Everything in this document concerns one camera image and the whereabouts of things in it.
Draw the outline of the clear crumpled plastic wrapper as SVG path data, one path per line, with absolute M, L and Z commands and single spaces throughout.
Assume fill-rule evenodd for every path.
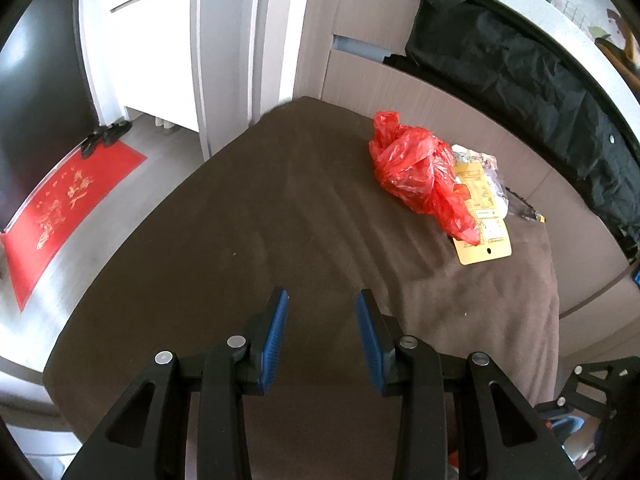
M 451 149 L 456 180 L 469 191 L 465 205 L 470 213 L 477 219 L 506 218 L 509 200 L 498 175 L 497 159 L 459 144 Z

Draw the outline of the black cloth on cabinet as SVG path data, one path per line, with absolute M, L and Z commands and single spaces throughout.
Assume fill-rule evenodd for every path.
M 384 62 L 513 133 L 638 258 L 638 141 L 596 86 L 511 12 L 491 0 L 420 0 L 404 54 Z

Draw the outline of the white countertop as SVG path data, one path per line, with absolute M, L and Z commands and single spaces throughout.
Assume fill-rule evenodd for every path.
M 515 13 L 536 34 L 549 39 L 586 71 L 604 91 L 634 133 L 639 132 L 639 103 L 605 55 L 569 18 L 544 0 L 494 0 Z

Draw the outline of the red door mat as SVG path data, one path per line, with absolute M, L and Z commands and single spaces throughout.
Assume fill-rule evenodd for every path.
M 66 240 L 145 156 L 120 141 L 89 157 L 74 151 L 27 201 L 1 235 L 17 309 L 23 311 L 41 275 Z

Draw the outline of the red plastic bag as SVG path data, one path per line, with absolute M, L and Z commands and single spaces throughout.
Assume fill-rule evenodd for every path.
M 480 228 L 466 206 L 471 194 L 456 180 L 450 145 L 424 128 L 403 125 L 396 112 L 376 113 L 373 128 L 369 153 L 382 188 L 416 214 L 434 217 L 449 236 L 480 244 Z

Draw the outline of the black slippers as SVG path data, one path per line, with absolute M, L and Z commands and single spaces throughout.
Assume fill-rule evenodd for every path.
M 131 126 L 132 122 L 122 118 L 117 122 L 113 122 L 111 125 L 99 126 L 80 144 L 81 158 L 89 158 L 99 144 L 103 144 L 106 148 L 109 148 L 126 134 L 131 129 Z

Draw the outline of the yellow packaging card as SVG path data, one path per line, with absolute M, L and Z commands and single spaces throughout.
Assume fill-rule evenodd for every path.
M 510 236 L 504 219 L 477 219 L 475 217 L 474 219 L 478 232 L 480 232 L 480 244 L 471 245 L 462 242 L 462 240 L 454 240 L 454 248 L 456 248 L 461 264 L 469 266 L 512 255 Z

